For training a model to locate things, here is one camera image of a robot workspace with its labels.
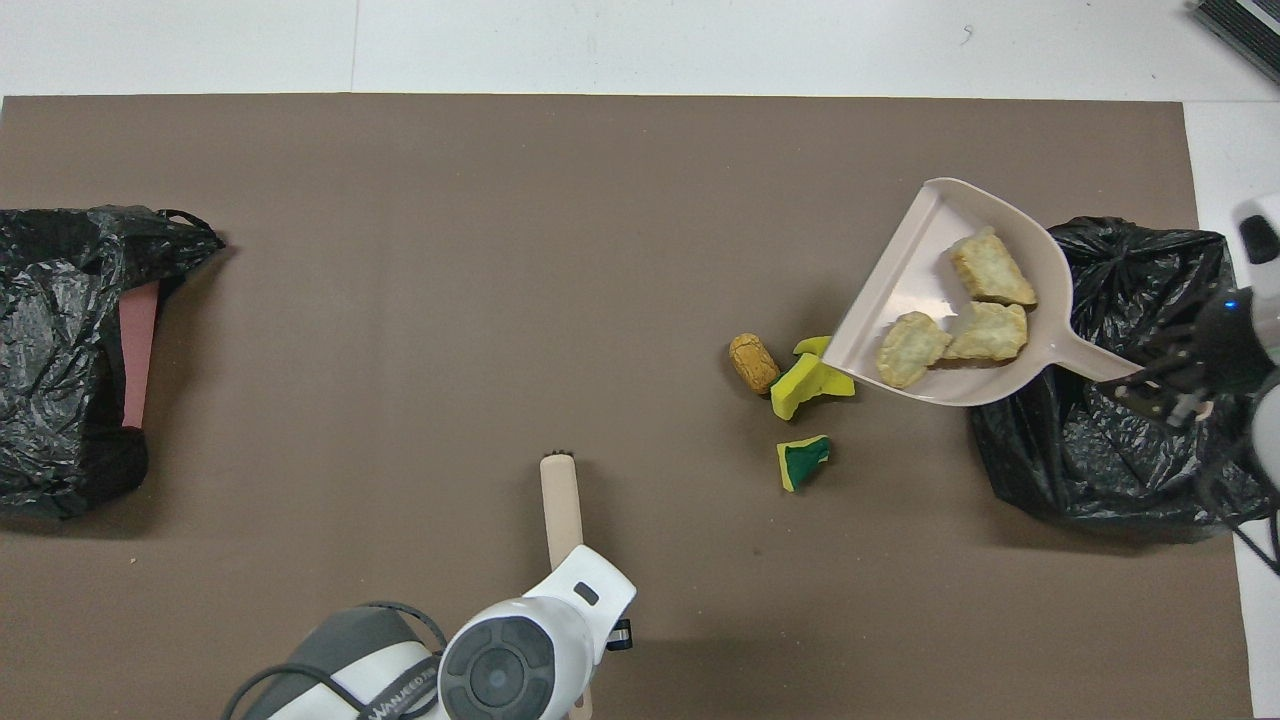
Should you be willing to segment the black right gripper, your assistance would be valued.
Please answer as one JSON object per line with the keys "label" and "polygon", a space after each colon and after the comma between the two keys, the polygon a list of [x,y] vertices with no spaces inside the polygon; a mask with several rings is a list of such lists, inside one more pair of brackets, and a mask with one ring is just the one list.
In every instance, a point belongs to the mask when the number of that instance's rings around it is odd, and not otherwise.
{"label": "black right gripper", "polygon": [[[1094,387],[1132,411],[1152,411],[1171,428],[1206,420],[1213,411],[1208,395],[1252,395],[1271,374],[1270,352],[1254,328],[1253,305],[1251,288],[1187,293],[1167,309],[1149,337],[1149,350],[1157,355],[1149,373],[1138,370],[1098,380]],[[1179,392],[1166,393],[1164,386]]]}

